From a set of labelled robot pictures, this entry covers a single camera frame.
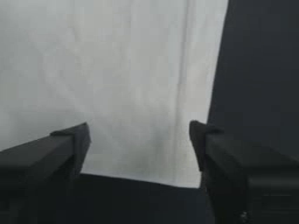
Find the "dark surface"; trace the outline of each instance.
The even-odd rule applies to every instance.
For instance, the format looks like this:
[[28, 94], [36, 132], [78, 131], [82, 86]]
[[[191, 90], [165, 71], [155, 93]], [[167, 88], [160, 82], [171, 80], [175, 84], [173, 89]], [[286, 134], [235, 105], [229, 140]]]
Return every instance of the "dark surface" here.
[[71, 224], [213, 224], [203, 191], [82, 175], [68, 207]]
[[299, 158], [299, 1], [230, 0], [210, 122]]

